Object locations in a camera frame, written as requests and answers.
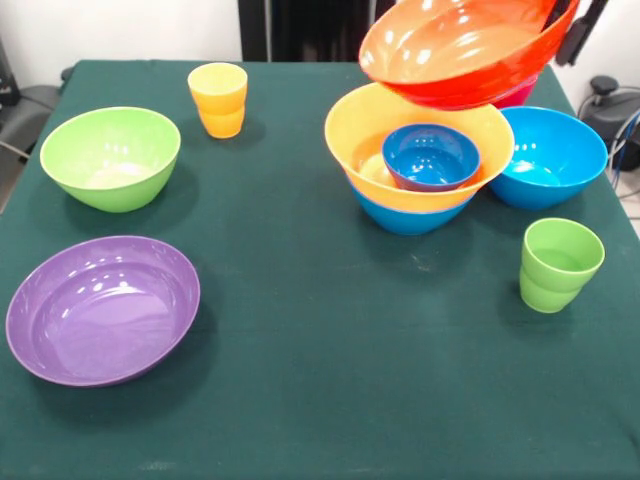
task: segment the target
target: yellow cup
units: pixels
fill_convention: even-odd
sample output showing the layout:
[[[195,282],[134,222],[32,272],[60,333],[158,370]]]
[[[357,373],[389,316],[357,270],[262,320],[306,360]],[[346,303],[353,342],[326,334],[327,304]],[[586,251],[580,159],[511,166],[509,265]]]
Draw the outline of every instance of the yellow cup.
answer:
[[[207,133],[230,138],[242,129],[247,99],[247,72],[231,63],[208,63],[187,78],[193,101]]]

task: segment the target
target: bowl rim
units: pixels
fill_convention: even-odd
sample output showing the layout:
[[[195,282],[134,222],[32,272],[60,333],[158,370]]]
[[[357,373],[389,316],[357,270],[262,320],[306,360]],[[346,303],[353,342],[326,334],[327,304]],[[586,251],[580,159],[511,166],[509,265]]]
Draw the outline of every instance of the bowl rim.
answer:
[[[476,192],[472,193],[469,197],[467,197],[466,199],[464,199],[460,203],[455,204],[453,207],[449,207],[449,208],[445,208],[445,209],[441,209],[441,210],[433,210],[431,212],[409,212],[409,211],[405,211],[405,210],[398,210],[397,208],[386,207],[384,205],[379,204],[378,202],[374,202],[369,197],[367,197],[364,193],[362,193],[360,190],[358,190],[358,187],[356,187],[348,177],[347,177],[347,181],[349,182],[349,185],[356,192],[357,195],[363,197],[367,202],[371,203],[372,205],[376,206],[377,208],[382,208],[384,210],[388,210],[389,212],[400,213],[400,214],[404,214],[404,215],[439,215],[439,214],[443,214],[443,213],[449,212],[451,210],[455,210],[456,208],[464,207],[471,200],[473,200],[473,197],[476,195]]]
[[[194,302],[193,302],[194,308],[191,309],[193,311],[190,310],[190,312],[189,312],[190,320],[187,322],[187,325],[186,325],[184,331],[180,335],[178,335],[174,339],[174,341],[170,345],[168,345],[161,353],[159,353],[154,359],[152,359],[151,361],[147,362],[147,364],[145,364],[144,367],[139,368],[134,373],[121,374],[120,376],[118,376],[116,378],[110,378],[108,380],[100,380],[100,381],[77,381],[77,382],[73,382],[73,381],[66,382],[65,381],[65,382],[63,382],[63,381],[60,381],[58,379],[55,379],[52,376],[48,376],[48,375],[45,375],[45,374],[43,374],[41,372],[35,371],[34,369],[32,369],[29,365],[27,365],[24,362],[23,358],[18,353],[17,349],[15,348],[15,346],[13,344],[12,334],[10,333],[11,329],[10,329],[9,315],[13,311],[14,303],[18,299],[18,295],[20,294],[22,289],[25,287],[27,282],[34,275],[37,275],[37,273],[40,272],[46,265],[48,265],[49,263],[53,262],[58,257],[66,254],[66,253],[68,253],[68,252],[70,252],[72,250],[76,250],[78,248],[82,248],[82,247],[90,245],[90,244],[101,243],[101,242],[105,242],[105,241],[109,241],[109,240],[113,240],[113,239],[118,239],[118,240],[121,240],[121,239],[135,239],[135,240],[142,240],[144,242],[152,242],[155,245],[162,245],[163,247],[171,250],[173,253],[175,253],[178,257],[180,257],[185,262],[185,265],[188,267],[189,272],[193,274],[193,277],[195,279],[195,287],[196,287],[196,289],[195,289]],[[150,368],[155,366],[159,361],[164,359],[174,348],[176,348],[176,346],[178,346],[178,344],[186,336],[187,332],[191,329],[191,326],[193,325],[193,322],[195,321],[195,318],[198,315],[198,310],[200,308],[200,295],[201,295],[201,286],[200,286],[200,278],[198,277],[198,271],[196,270],[196,268],[193,265],[193,263],[191,262],[191,260],[189,260],[189,258],[184,253],[182,253],[180,250],[178,250],[173,245],[170,245],[170,244],[168,244],[166,242],[163,242],[162,240],[158,240],[157,238],[145,237],[145,236],[142,236],[142,235],[112,235],[112,236],[107,236],[107,237],[93,238],[91,240],[86,240],[84,242],[80,242],[80,243],[76,243],[74,245],[71,245],[70,247],[67,247],[67,248],[65,248],[63,250],[60,250],[59,252],[51,255],[46,260],[41,262],[38,266],[36,266],[29,273],[29,275],[27,275],[27,277],[22,282],[20,282],[20,285],[18,286],[18,288],[16,288],[15,292],[13,293],[13,296],[11,297],[11,301],[9,302],[9,307],[7,308],[7,313],[5,315],[5,335],[6,335],[6,338],[7,338],[7,345],[9,346],[9,350],[11,350],[11,353],[13,354],[14,358],[18,361],[18,363],[20,363],[20,365],[22,365],[22,367],[25,368],[25,370],[27,370],[31,374],[35,375],[36,377],[41,378],[43,380],[46,380],[48,382],[55,383],[55,384],[58,384],[58,385],[64,385],[64,386],[67,386],[67,387],[79,387],[79,388],[115,385],[115,384],[123,382],[123,381],[125,381],[125,380],[127,380],[129,378],[133,378],[138,374],[146,372],[147,370],[149,370]]]
[[[407,195],[409,197],[414,197],[414,198],[420,198],[420,197],[424,197],[425,195],[429,195],[429,196],[449,196],[449,195],[457,195],[457,194],[465,194],[465,193],[472,193],[472,192],[476,192],[478,191],[480,188],[482,188],[484,185],[488,184],[491,180],[495,179],[496,177],[498,177],[502,171],[507,167],[507,165],[509,164],[509,162],[511,161],[511,158],[513,157],[513,148],[514,148],[514,142],[515,142],[515,137],[513,135],[513,130],[511,129],[511,125],[509,125],[509,122],[507,121],[507,119],[505,118],[505,116],[502,114],[502,112],[494,107],[491,104],[487,104],[487,105],[483,105],[481,107],[476,107],[474,109],[471,110],[480,110],[480,109],[484,109],[487,111],[490,111],[492,113],[497,113],[499,114],[499,116],[501,117],[501,119],[504,121],[504,123],[507,126],[506,131],[508,132],[509,136],[510,136],[510,144],[511,144],[511,153],[509,154],[507,160],[504,162],[504,165],[502,166],[502,168],[498,169],[494,174],[487,176],[486,178],[483,178],[482,180],[478,181],[478,182],[474,182],[472,184],[467,184],[467,185],[463,185],[460,188],[456,188],[454,190],[445,190],[442,192],[414,192],[412,190],[403,190],[401,188],[396,188],[396,187],[390,187],[389,185],[383,185],[381,183],[378,182],[374,182],[373,180],[360,175],[360,172],[356,171],[351,165],[349,165],[348,163],[344,163],[342,162],[338,156],[335,153],[335,148],[333,146],[333,142],[331,142],[329,140],[329,123],[331,123],[331,121],[333,120],[333,117],[336,115],[336,110],[338,109],[338,107],[342,104],[345,103],[347,101],[349,101],[349,99],[352,96],[356,96],[358,95],[361,91],[363,90],[367,90],[367,89],[383,89],[385,92],[390,92],[386,87],[382,86],[381,84],[377,83],[377,82],[370,82],[367,83],[365,85],[361,85],[359,87],[354,88],[353,90],[347,92],[345,95],[343,95],[342,97],[340,97],[338,99],[338,101],[336,101],[336,103],[333,104],[333,106],[331,107],[331,109],[329,110],[329,113],[327,114],[327,117],[324,121],[324,138],[325,138],[325,142],[327,143],[327,147],[329,148],[329,151],[331,152],[331,155],[333,155],[333,158],[338,162],[338,164],[340,165],[341,168],[347,170],[349,173],[355,175],[356,177],[358,177],[360,180],[362,180],[363,182],[374,186],[375,188],[382,188],[383,190],[387,190],[390,193],[393,194],[401,194],[401,195]],[[402,99],[402,101],[406,102],[406,103],[410,103],[408,100],[400,97]],[[430,107],[420,107],[420,108],[424,108],[424,109],[429,109],[429,110],[435,110],[433,108]]]
[[[167,159],[164,160],[157,168],[153,169],[152,172],[147,173],[146,175],[143,175],[141,178],[136,178],[136,180],[127,183],[125,185],[118,185],[117,187],[92,187],[92,188],[87,188],[85,185],[78,185],[78,184],[73,184],[67,181],[63,181],[60,180],[59,177],[57,177],[56,175],[54,175],[50,169],[47,168],[46,166],[46,161],[45,161],[45,155],[46,155],[46,148],[47,145],[49,144],[49,141],[55,136],[56,133],[58,133],[59,130],[61,130],[64,127],[67,127],[73,123],[75,123],[76,121],[80,121],[81,119],[83,119],[84,117],[88,117],[88,116],[92,116],[92,115],[100,115],[104,112],[108,112],[108,111],[113,111],[113,110],[121,110],[121,111],[141,111],[141,112],[145,112],[147,114],[153,115],[155,117],[160,118],[162,121],[164,121],[168,126],[171,127],[171,129],[175,132],[176,134],[176,146],[175,146],[175,151],[169,156],[167,156]],[[45,138],[44,142],[42,143],[42,147],[40,148],[40,165],[42,166],[42,169],[44,170],[44,172],[51,178],[53,179],[56,183],[59,183],[60,185],[64,185],[66,187],[69,188],[73,188],[76,190],[83,190],[83,191],[87,191],[87,192],[95,192],[95,191],[101,191],[101,192],[105,192],[105,191],[115,191],[115,190],[119,190],[121,188],[129,188],[132,187],[134,185],[138,185],[140,183],[146,182],[147,180],[149,180],[150,178],[158,175],[160,172],[162,172],[165,168],[167,168],[169,165],[171,165],[171,163],[173,163],[173,161],[176,159],[176,157],[178,156],[178,152],[180,151],[180,147],[182,145],[182,136],[180,134],[180,129],[176,126],[176,124],[166,115],[163,115],[160,112],[156,112],[155,110],[151,110],[148,108],[144,108],[144,107],[132,107],[132,106],[115,106],[115,107],[105,107],[105,108],[96,108],[94,110],[89,110],[87,112],[81,113],[79,115],[75,115],[71,118],[69,118],[68,120],[62,122],[60,125],[58,125],[56,128],[54,128],[51,133],[49,133],[49,135],[47,135],[47,137]]]
[[[414,3],[419,3],[420,0],[409,0],[409,1],[413,1]],[[550,32],[552,30],[555,30],[555,27],[557,27],[557,25],[559,25],[561,22],[563,22],[564,20],[566,20],[567,16],[571,16],[571,18],[573,18],[575,16],[575,11],[578,8],[578,5],[580,3],[580,0],[570,0],[569,5],[567,6],[567,9],[565,10],[565,12],[556,19],[555,22],[553,22],[551,25],[549,25],[545,30],[543,30],[542,32],[538,32],[536,34],[532,34],[531,38],[529,40],[527,40],[526,42],[520,44],[517,47],[514,47],[508,54],[505,54],[502,56],[502,58],[500,58],[499,60],[495,61],[495,62],[489,62],[481,67],[477,67],[477,68],[473,68],[471,70],[466,70],[462,73],[457,73],[455,75],[447,75],[447,76],[443,76],[441,78],[435,79],[435,80],[430,80],[428,82],[410,82],[410,81],[396,81],[396,80],[391,80],[389,79],[388,75],[387,76],[376,76],[373,75],[370,70],[368,68],[365,68],[362,66],[362,61],[361,59],[364,57],[364,48],[365,48],[365,44],[367,43],[368,40],[370,40],[370,36],[372,35],[372,32],[375,30],[377,30],[378,28],[382,28],[381,25],[383,25],[383,21],[385,21],[385,17],[389,16],[390,14],[393,13],[393,10],[397,7],[399,7],[402,3],[404,2],[397,2],[395,5],[393,5],[389,10],[387,10],[384,14],[382,14],[382,16],[380,16],[380,18],[378,20],[376,20],[371,27],[369,27],[369,30],[367,30],[367,33],[365,34],[362,43],[360,44],[360,49],[358,50],[358,64],[360,65],[360,68],[362,69],[362,71],[369,76],[372,80],[376,81],[376,82],[381,82],[381,83],[388,83],[390,85],[424,85],[424,84],[432,84],[432,83],[438,83],[438,82],[446,82],[448,80],[452,80],[454,78],[458,78],[458,77],[463,77],[465,75],[470,75],[473,72],[479,71],[479,70],[485,70],[485,69],[490,69],[492,68],[494,65],[498,65],[500,63],[503,63],[505,59],[510,58],[514,55],[519,54],[521,51],[524,51],[527,48],[530,48],[531,45],[533,43],[535,43],[536,41],[538,41],[543,34]],[[455,8],[459,8],[461,5],[457,5],[457,4],[452,4],[452,6],[447,9],[447,11],[453,10]]]
[[[563,121],[568,121],[570,123],[578,124],[581,127],[582,131],[584,131],[585,134],[587,134],[590,138],[592,138],[595,141],[595,144],[599,145],[599,148],[602,150],[602,154],[603,154],[602,158],[604,160],[603,160],[602,166],[599,167],[595,171],[595,173],[590,175],[588,178],[586,178],[584,180],[580,180],[579,182],[563,183],[561,185],[549,185],[549,184],[546,184],[546,183],[539,183],[539,182],[532,182],[530,180],[523,180],[518,175],[512,175],[510,172],[507,171],[506,168],[500,174],[501,176],[504,176],[504,177],[509,178],[511,180],[514,180],[516,182],[520,182],[520,183],[523,183],[523,184],[526,184],[526,185],[532,185],[532,186],[536,186],[536,187],[553,188],[553,189],[571,188],[571,187],[578,187],[580,185],[586,185],[588,183],[591,183],[596,178],[598,178],[598,176],[600,176],[600,174],[607,167],[607,163],[609,162],[609,150],[607,149],[607,146],[604,143],[604,140],[602,140],[602,138],[600,138],[600,135],[598,135],[593,128],[591,128],[589,125],[584,123],[578,117],[575,117],[573,115],[568,115],[568,114],[566,114],[564,112],[559,112],[558,110],[554,110],[552,108],[535,107],[535,106],[528,106],[528,105],[505,107],[505,108],[501,109],[501,112],[503,112],[503,115],[507,119],[507,121],[509,121],[508,113],[509,112],[513,112],[513,111],[527,111],[527,112],[534,112],[536,115],[538,115],[538,114],[540,114],[540,115],[550,115],[552,117],[561,118]],[[515,140],[516,132],[514,131],[513,127],[511,127],[511,131],[513,132],[513,136],[514,136],[514,140]],[[511,160],[509,160],[509,163],[511,163],[512,161],[513,161],[513,155],[511,157]]]
[[[463,141],[468,142],[471,145],[473,151],[475,152],[475,154],[473,155],[473,162],[469,162],[472,165],[471,172],[468,175],[465,175],[460,179],[456,180],[455,182],[447,182],[445,184],[439,184],[439,183],[421,182],[419,180],[411,180],[410,178],[405,176],[402,172],[400,172],[397,168],[395,168],[397,166],[392,165],[392,163],[387,158],[387,155],[385,155],[385,153],[392,153],[392,152],[389,152],[389,147],[387,142],[390,142],[392,140],[391,137],[394,137],[396,135],[402,135],[404,133],[403,132],[404,130],[424,129],[424,128],[445,130],[450,135],[462,137]],[[407,125],[403,125],[399,128],[396,128],[393,132],[387,135],[387,137],[384,139],[384,142],[382,143],[382,158],[384,159],[384,163],[389,169],[389,171],[398,175],[407,183],[411,183],[419,187],[438,188],[441,190],[444,189],[445,191],[455,189],[460,185],[464,184],[465,182],[468,182],[471,179],[471,177],[473,177],[478,172],[478,170],[480,169],[480,165],[482,163],[480,159],[480,150],[478,149],[478,146],[475,144],[473,140],[471,140],[467,135],[460,132],[459,130],[456,130],[455,128],[448,127],[446,125],[442,125],[439,123],[410,123]]]

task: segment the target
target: dark blue bowl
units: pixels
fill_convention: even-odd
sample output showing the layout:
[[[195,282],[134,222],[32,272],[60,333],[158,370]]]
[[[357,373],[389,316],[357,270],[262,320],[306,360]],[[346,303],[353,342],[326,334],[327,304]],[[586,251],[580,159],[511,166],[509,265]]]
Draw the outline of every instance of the dark blue bowl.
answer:
[[[399,128],[384,141],[382,155],[398,186],[418,192],[454,190],[480,167],[474,143],[443,125]]]

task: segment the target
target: white wall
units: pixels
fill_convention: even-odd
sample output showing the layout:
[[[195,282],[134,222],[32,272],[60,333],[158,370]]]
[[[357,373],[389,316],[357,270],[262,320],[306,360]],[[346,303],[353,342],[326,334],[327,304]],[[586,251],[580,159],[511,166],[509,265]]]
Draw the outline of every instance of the white wall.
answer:
[[[21,87],[82,58],[242,58],[236,0],[0,0],[0,36]]]
[[[590,3],[581,1],[576,18]],[[610,0],[576,65],[552,65],[574,109],[591,94],[589,80],[595,75],[610,75],[620,85],[640,87],[640,0]]]

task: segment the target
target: black curtain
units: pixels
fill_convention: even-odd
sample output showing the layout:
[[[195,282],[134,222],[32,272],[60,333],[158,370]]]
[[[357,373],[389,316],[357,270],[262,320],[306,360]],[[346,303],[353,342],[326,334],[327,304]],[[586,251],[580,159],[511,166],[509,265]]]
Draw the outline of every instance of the black curtain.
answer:
[[[267,59],[265,19],[271,20],[274,62],[353,62],[369,29],[374,0],[239,0],[243,59]],[[378,18],[394,0],[377,0]]]

